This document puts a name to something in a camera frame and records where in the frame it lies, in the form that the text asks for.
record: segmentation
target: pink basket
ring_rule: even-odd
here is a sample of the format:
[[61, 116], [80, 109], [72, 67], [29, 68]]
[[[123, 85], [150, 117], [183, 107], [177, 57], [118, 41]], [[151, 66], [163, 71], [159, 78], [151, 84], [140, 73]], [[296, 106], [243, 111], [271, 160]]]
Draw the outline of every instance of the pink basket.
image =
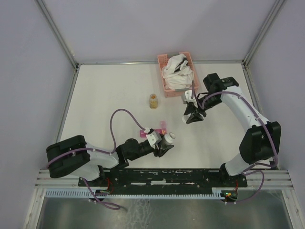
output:
[[[192, 59], [191, 59], [191, 55], [190, 55], [189, 52], [180, 52], [179, 54], [181, 54], [181, 53], [186, 56], [186, 59], [188, 61], [188, 65], [194, 71], [195, 91], [197, 91], [197, 89], [199, 88], [199, 80], [198, 80], [198, 76], [197, 76], [195, 67], [193, 65]], [[162, 68], [165, 65], [167, 65], [168, 60], [172, 56], [176, 56], [176, 55], [178, 55], [178, 54], [173, 54], [173, 55], [163, 54], [163, 55], [159, 55], [158, 56], [158, 62], [159, 62], [159, 67], [160, 67], [162, 83], [163, 83], [164, 95], [165, 95], [166, 98], [168, 98], [168, 97], [175, 97], [175, 96], [181, 96], [185, 91], [192, 89], [192, 88], [183, 88], [183, 89], [172, 90], [172, 89], [168, 89], [166, 87], [166, 82], [165, 82], [165, 79], [163, 78]]]

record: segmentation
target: white table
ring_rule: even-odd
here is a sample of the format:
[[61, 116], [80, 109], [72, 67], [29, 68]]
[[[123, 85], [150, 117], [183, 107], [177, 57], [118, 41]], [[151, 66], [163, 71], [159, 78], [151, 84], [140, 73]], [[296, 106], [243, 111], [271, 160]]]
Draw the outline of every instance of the white table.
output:
[[[218, 73], [220, 78], [232, 76], [251, 101], [241, 64], [195, 64], [201, 83], [198, 92], [205, 92], [203, 78]], [[158, 97], [158, 108], [149, 107], [149, 95]], [[149, 154], [130, 162], [138, 168], [219, 168], [238, 152], [244, 131], [225, 104], [207, 111], [202, 122], [186, 125], [182, 115], [186, 105], [180, 97], [165, 98], [156, 64], [82, 65], [78, 74], [61, 140], [84, 135], [94, 146], [112, 149], [109, 131], [112, 113], [118, 108], [129, 110], [143, 127], [160, 128], [167, 122], [167, 131], [176, 135], [174, 148], [163, 157]], [[139, 142], [139, 128], [125, 112], [113, 119], [117, 145], [129, 138]]]

